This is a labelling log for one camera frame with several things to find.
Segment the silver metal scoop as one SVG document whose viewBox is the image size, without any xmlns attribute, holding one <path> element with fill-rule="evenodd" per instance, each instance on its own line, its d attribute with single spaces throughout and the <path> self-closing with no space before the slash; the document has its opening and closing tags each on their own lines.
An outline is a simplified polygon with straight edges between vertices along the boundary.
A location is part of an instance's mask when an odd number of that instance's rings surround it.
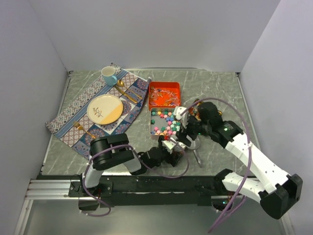
<svg viewBox="0 0 313 235">
<path fill-rule="evenodd" d="M 200 147 L 200 139 L 198 137 L 196 137 L 194 140 L 190 137 L 190 136 L 187 136 L 187 139 L 191 142 L 190 146 L 188 147 L 189 150 L 192 150 L 193 153 L 194 153 L 194 156 L 195 156 L 195 159 L 198 163 L 198 166 L 200 168 L 202 168 L 202 162 L 201 162 L 201 158 L 197 152 L 197 149 Z"/>
</svg>

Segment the pink star candy tin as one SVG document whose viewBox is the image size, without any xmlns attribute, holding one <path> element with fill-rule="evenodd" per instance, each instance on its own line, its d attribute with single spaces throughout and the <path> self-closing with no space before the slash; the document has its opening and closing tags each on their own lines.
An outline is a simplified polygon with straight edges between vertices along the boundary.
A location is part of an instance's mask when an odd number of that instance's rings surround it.
<svg viewBox="0 0 313 235">
<path fill-rule="evenodd" d="M 181 124 L 174 117 L 174 108 L 152 108 L 150 111 L 150 136 L 171 136 L 180 130 Z"/>
</svg>

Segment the orange candy tin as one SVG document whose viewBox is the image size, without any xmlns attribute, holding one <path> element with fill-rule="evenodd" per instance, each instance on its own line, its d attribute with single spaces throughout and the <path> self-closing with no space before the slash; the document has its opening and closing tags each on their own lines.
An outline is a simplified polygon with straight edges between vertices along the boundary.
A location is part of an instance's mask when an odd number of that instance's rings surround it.
<svg viewBox="0 0 313 235">
<path fill-rule="evenodd" d="M 173 108 L 181 105 L 180 84 L 178 82 L 154 81 L 149 85 L 148 107 Z"/>
</svg>

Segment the clear glass jar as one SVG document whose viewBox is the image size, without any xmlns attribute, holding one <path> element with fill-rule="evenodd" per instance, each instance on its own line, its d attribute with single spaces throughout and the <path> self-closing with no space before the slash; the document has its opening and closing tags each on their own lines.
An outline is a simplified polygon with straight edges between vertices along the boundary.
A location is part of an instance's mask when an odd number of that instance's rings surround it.
<svg viewBox="0 0 313 235">
<path fill-rule="evenodd" d="M 177 164 L 181 158 L 183 157 L 184 153 L 178 148 L 178 149 L 173 149 L 172 154 L 171 154 L 171 163 L 172 164 Z"/>
</svg>

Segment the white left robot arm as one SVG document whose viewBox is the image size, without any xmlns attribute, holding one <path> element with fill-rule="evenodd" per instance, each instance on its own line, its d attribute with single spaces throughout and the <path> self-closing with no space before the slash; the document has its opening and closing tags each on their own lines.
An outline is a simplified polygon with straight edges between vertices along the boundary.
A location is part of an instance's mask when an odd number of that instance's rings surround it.
<svg viewBox="0 0 313 235">
<path fill-rule="evenodd" d="M 183 154 L 184 147 L 170 137 L 159 137 L 157 147 L 139 153 L 130 147 L 125 133 L 98 137 L 90 143 L 89 162 L 80 176 L 79 189 L 85 196 L 93 196 L 105 170 L 122 164 L 131 175 L 137 176 L 163 162 L 176 166 Z"/>
</svg>

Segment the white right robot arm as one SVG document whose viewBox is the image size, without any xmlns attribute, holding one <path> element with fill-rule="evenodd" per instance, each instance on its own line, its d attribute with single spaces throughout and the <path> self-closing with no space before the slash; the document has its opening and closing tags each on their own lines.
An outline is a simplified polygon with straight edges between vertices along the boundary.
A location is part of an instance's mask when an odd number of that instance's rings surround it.
<svg viewBox="0 0 313 235">
<path fill-rule="evenodd" d="M 197 110 L 199 118 L 191 115 L 187 108 L 175 108 L 174 116 L 182 124 L 179 140 L 188 145 L 198 135 L 208 136 L 239 159 L 256 177 L 251 180 L 225 169 L 215 176 L 215 192 L 225 195 L 229 191 L 238 191 L 260 203 L 270 217 L 280 219 L 299 201 L 302 178 L 298 174 L 290 175 L 273 163 L 236 123 L 223 120 L 212 102 L 200 104 Z"/>
</svg>

